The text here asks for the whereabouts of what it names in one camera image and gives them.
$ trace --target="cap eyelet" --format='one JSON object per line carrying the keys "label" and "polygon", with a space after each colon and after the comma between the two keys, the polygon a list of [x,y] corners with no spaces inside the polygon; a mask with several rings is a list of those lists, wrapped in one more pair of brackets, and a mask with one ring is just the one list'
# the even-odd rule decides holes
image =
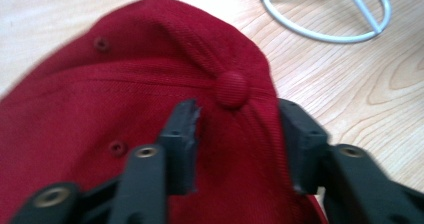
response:
{"label": "cap eyelet", "polygon": [[104,37],[94,39],[94,48],[99,52],[108,52],[110,50],[109,42]]}
{"label": "cap eyelet", "polygon": [[121,157],[127,153],[128,147],[125,142],[113,141],[109,144],[109,152],[114,157]]}

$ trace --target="metal rivet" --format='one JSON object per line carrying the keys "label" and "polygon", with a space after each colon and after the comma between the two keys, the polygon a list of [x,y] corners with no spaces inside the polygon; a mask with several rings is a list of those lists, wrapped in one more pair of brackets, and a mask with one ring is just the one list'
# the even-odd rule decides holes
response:
{"label": "metal rivet", "polygon": [[38,208],[55,206],[65,201],[70,194],[71,191],[67,188],[54,187],[37,196],[34,200],[34,206]]}
{"label": "metal rivet", "polygon": [[339,149],[339,151],[343,155],[349,156],[349,157],[359,158],[364,156],[362,151],[359,148],[355,148],[355,147],[342,147]]}
{"label": "metal rivet", "polygon": [[135,152],[135,156],[138,158],[146,158],[146,157],[152,157],[158,153],[158,150],[153,147],[144,147],[141,149],[138,149]]}

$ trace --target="white wire stand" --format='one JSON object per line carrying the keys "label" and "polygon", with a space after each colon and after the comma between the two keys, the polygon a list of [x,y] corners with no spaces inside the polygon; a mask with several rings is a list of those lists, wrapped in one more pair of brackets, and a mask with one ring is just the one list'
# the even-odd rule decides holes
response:
{"label": "white wire stand", "polygon": [[311,31],[309,29],[306,29],[302,26],[299,26],[298,24],[292,22],[288,18],[286,18],[284,15],[282,15],[277,8],[272,4],[271,0],[262,0],[262,3],[265,5],[265,8],[268,10],[268,12],[282,25],[286,26],[288,29],[303,35],[305,37],[324,41],[324,42],[332,42],[332,43],[357,43],[357,42],[363,42],[367,41],[373,37],[376,37],[379,35],[389,24],[391,13],[392,13],[392,7],[390,5],[389,0],[379,0],[380,4],[383,7],[384,11],[384,17],[381,23],[378,23],[377,20],[373,17],[370,10],[366,6],[366,4],[362,0],[353,0],[355,5],[359,8],[362,15],[364,15],[365,19],[369,23],[369,25],[372,28],[372,31],[357,35],[357,36],[331,36],[326,35],[318,32]]}

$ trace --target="wire frame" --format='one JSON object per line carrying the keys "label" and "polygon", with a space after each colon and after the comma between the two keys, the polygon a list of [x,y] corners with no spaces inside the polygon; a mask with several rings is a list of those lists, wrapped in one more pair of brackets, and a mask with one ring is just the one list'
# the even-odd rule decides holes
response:
{"label": "wire frame", "polygon": [[371,32],[364,33],[361,35],[356,35],[356,36],[332,36],[332,35],[322,34],[319,32],[314,32],[286,18],[277,10],[277,8],[272,4],[271,0],[262,0],[262,3],[264,4],[268,12],[278,22],[286,26],[288,29],[300,35],[303,35],[305,37],[323,41],[323,42],[342,43],[342,44],[363,42],[379,35],[387,27],[390,21],[391,13],[392,13],[392,7],[390,5],[389,0],[379,0],[380,4],[383,7],[383,12],[384,12],[383,20],[381,21],[381,23],[378,23],[377,20],[373,17],[373,15],[371,14],[368,7],[365,5],[363,0],[352,0],[352,1],[355,3],[355,5],[358,7],[362,15],[365,17],[365,19],[371,26],[372,28]]}

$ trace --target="wooden table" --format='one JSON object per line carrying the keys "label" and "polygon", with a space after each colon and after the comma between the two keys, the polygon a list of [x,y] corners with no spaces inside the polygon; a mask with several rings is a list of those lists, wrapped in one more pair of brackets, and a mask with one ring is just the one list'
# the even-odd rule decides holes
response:
{"label": "wooden table", "polygon": [[[109,11],[135,0],[0,0],[0,95]],[[369,150],[396,181],[424,192],[424,0],[390,0],[381,36],[353,45],[299,36],[261,0],[182,0],[237,27],[265,53],[279,96],[299,103],[331,143]],[[313,30],[369,31],[350,0],[275,0]],[[377,0],[366,0],[381,18]]]}

